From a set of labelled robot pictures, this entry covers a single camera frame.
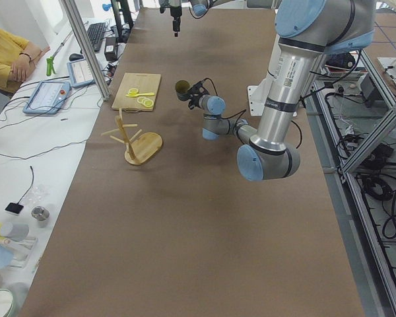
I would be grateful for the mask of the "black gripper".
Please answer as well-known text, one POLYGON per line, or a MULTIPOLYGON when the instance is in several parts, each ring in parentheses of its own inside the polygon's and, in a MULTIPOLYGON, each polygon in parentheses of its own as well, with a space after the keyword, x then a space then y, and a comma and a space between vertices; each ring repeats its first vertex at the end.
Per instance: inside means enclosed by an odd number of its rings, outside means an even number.
POLYGON ((182 7, 171 7, 170 8, 170 15, 173 17, 173 31, 174 36, 178 37, 178 32, 180 32, 180 25, 181 25, 181 16, 182 16, 182 7))
POLYGON ((192 92, 190 94, 190 107, 200 108, 200 99, 203 95, 200 92, 192 92))

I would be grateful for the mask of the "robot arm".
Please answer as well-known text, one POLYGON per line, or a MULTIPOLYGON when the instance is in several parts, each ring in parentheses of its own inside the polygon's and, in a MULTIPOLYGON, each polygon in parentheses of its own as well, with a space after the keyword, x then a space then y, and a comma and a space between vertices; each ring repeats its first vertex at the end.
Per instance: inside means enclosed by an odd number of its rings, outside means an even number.
MULTIPOLYGON (((159 1, 160 12, 164 13, 166 9, 170 10, 170 16, 173 18, 172 28, 174 36, 178 37, 181 26, 181 17, 183 13, 182 3, 189 3, 189 13, 194 19, 200 19, 214 7, 218 1, 159 1)), ((251 8, 257 9, 278 9, 281 1, 246 1, 250 3, 251 8)))
POLYGON ((374 37, 375 10, 374 1, 282 1, 275 18, 280 55, 258 128, 245 120, 224 120, 223 99, 192 87, 187 91, 188 106, 205 113, 203 137, 234 134, 243 143, 236 156, 238 169, 248 180, 293 175, 300 155, 284 138, 314 61, 322 54, 369 46, 374 37))

